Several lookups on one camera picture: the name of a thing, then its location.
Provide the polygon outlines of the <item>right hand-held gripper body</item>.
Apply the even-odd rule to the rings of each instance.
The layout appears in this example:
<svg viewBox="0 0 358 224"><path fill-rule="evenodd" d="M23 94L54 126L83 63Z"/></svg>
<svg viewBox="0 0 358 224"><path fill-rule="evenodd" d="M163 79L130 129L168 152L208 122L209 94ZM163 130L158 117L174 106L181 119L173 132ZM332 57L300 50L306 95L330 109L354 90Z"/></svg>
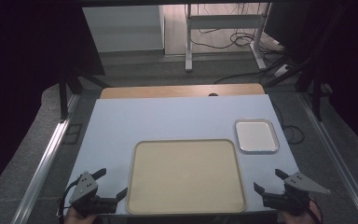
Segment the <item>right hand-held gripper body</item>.
<svg viewBox="0 0 358 224"><path fill-rule="evenodd" d="M289 175L283 181L283 194L265 192L262 196L263 205L269 208L286 211L299 216L309 207L310 193L329 194L330 190L321 186L300 172Z"/></svg>

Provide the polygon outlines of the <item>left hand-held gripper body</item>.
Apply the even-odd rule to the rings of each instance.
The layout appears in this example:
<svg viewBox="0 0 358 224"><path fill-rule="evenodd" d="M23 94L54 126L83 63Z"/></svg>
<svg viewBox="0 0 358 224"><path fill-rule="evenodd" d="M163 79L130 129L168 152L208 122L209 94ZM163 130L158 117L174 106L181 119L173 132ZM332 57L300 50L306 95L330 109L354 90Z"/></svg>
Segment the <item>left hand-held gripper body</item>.
<svg viewBox="0 0 358 224"><path fill-rule="evenodd" d="M116 198L101 198L97 195L98 183L84 172L77 180L69 204L83 217L88 215L114 214L117 210Z"/></svg>

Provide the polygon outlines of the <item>person's right hand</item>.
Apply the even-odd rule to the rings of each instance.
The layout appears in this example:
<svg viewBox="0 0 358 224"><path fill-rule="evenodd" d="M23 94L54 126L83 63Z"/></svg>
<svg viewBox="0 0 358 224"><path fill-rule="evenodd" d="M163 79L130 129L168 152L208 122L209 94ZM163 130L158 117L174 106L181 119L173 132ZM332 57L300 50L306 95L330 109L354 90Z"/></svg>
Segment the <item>person's right hand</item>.
<svg viewBox="0 0 358 224"><path fill-rule="evenodd" d="M322 215L318 206L313 201L310 201L310 211L318 218L317 221L315 221L308 212L300 216L292 216L285 211L281 211L280 214L285 224L318 224L318 222L322 220Z"/></svg>

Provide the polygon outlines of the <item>person's left hand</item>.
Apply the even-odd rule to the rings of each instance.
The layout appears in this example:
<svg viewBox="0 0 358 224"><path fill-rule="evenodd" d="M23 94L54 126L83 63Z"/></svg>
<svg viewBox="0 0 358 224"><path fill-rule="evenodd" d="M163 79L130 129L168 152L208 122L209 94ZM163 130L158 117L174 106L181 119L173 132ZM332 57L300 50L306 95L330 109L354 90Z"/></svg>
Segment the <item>person's left hand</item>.
<svg viewBox="0 0 358 224"><path fill-rule="evenodd" d="M64 224L92 224L97 215L89 215L82 217L75 208L71 207L67 210L64 218Z"/></svg>

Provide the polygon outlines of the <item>small metal tray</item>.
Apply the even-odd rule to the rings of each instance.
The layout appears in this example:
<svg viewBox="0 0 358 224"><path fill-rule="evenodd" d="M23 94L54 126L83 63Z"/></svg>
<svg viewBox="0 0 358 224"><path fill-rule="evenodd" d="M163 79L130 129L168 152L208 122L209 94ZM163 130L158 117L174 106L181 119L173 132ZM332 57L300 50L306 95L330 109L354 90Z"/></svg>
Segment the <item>small metal tray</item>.
<svg viewBox="0 0 358 224"><path fill-rule="evenodd" d="M247 153L273 153L279 141L268 119L237 119L235 129L240 149Z"/></svg>

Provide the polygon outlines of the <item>large beige tray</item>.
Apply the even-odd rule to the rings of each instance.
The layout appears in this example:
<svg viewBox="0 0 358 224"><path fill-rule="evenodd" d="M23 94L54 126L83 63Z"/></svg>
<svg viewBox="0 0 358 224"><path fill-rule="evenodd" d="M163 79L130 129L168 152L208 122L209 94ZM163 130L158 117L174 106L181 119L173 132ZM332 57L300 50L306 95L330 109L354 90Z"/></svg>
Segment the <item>large beige tray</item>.
<svg viewBox="0 0 358 224"><path fill-rule="evenodd" d="M131 214L235 214L245 208L231 141L144 141L134 149L127 196Z"/></svg>

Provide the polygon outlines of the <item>black metal stand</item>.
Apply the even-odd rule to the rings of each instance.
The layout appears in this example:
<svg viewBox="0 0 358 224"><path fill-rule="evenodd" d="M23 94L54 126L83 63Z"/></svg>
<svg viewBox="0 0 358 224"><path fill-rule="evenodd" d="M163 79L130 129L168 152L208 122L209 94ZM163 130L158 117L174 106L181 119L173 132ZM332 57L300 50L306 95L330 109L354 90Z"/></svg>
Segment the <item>black metal stand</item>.
<svg viewBox="0 0 358 224"><path fill-rule="evenodd" d="M328 41L331 39L332 33L339 24L346 9L347 6L341 4L337 5L331 13L331 18L326 23L320 39L316 42L314 49L310 52L310 56L304 62L296 65L294 68L283 73L281 76L276 77L264 84L265 88L274 87L287 78L301 72L302 75L296 82L296 90L303 92L307 90L309 85L312 85L311 112L319 121L322 120L320 113L322 80L319 73L319 66L322 61L323 51L327 46Z"/></svg>
<svg viewBox="0 0 358 224"><path fill-rule="evenodd" d="M63 72L59 75L59 93L60 93L60 109L61 119L60 122L64 122L69 117L69 105L67 99L67 90L70 90L72 94L79 95L83 91L83 86L80 83L80 78L83 77L87 81L96 84L101 88L110 88L110 85L101 81L95 76L92 76L86 72L77 68L72 68L69 72Z"/></svg>

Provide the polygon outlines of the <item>light blue table mat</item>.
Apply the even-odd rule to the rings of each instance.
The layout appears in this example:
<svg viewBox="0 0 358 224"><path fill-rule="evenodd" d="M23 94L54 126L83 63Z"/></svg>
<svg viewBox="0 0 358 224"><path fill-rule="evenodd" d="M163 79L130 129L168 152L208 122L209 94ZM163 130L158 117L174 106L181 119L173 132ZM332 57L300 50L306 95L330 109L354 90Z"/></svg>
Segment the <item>light blue table mat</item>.
<svg viewBox="0 0 358 224"><path fill-rule="evenodd" d="M268 119L280 144L273 153L247 153L240 149L237 119ZM266 94L241 96L205 96L144 99L102 99L96 102L72 178L83 172L107 171L99 181L99 193L113 197L128 189L136 146L149 141L227 139L235 147L246 197L242 212L264 209L254 183L280 193L282 181L276 169L287 174L297 165ZM117 208L121 215L132 215L127 198Z"/></svg>

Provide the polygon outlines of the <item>white cabinet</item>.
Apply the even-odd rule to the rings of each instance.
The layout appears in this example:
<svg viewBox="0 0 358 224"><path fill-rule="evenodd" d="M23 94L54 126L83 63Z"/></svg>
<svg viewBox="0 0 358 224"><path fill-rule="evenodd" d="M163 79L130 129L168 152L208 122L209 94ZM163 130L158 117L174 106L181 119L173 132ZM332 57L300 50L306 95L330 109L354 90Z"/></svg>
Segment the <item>white cabinet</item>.
<svg viewBox="0 0 358 224"><path fill-rule="evenodd" d="M164 49L162 6L83 7L99 52Z"/></svg>

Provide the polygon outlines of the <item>aluminium rail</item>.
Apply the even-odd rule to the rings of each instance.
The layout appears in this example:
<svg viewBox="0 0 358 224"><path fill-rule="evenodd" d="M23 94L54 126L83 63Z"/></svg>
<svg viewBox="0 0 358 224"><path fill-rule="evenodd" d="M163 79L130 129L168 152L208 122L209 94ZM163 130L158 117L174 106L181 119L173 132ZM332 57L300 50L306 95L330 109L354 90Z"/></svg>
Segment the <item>aluminium rail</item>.
<svg viewBox="0 0 358 224"><path fill-rule="evenodd" d="M36 200L41 189L47 179L49 169L57 154L58 148L62 142L65 132L69 126L70 120L74 114L77 102L79 100L78 94L73 94L69 102L66 104L68 107L68 115L66 119L60 121L51 136L48 146L34 172L33 178L25 191L18 209L10 221L10 224L26 224L29 216L32 213Z"/></svg>
<svg viewBox="0 0 358 224"><path fill-rule="evenodd" d="M324 124L317 119L317 117L313 114L311 108L311 102L307 98L306 93L299 93L298 98L301 101L303 108L305 109L310 122L312 123L316 133L321 139L324 148L327 151L327 154L330 157L330 160L334 164L338 175L340 176L347 192L349 193L351 200L353 201L356 209L358 210L358 182L355 180L353 174L351 173L349 167L343 160L340 155L336 144L334 143L331 135L326 130Z"/></svg>

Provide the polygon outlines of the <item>white metal desk frame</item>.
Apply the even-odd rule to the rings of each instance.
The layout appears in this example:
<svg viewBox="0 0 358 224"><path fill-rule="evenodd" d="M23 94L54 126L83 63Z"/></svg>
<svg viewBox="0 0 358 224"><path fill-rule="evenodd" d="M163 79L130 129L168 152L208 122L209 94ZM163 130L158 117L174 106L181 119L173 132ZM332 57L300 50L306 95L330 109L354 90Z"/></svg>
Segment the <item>white metal desk frame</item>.
<svg viewBox="0 0 358 224"><path fill-rule="evenodd" d="M250 42L250 49L254 55L256 64L260 70L266 70L262 59L259 45L264 27L268 18L271 3L265 4L260 14L237 14L237 15L191 15L191 5L185 6L186 16L186 52L185 70L193 69L191 31L196 29L254 29L255 35Z"/></svg>

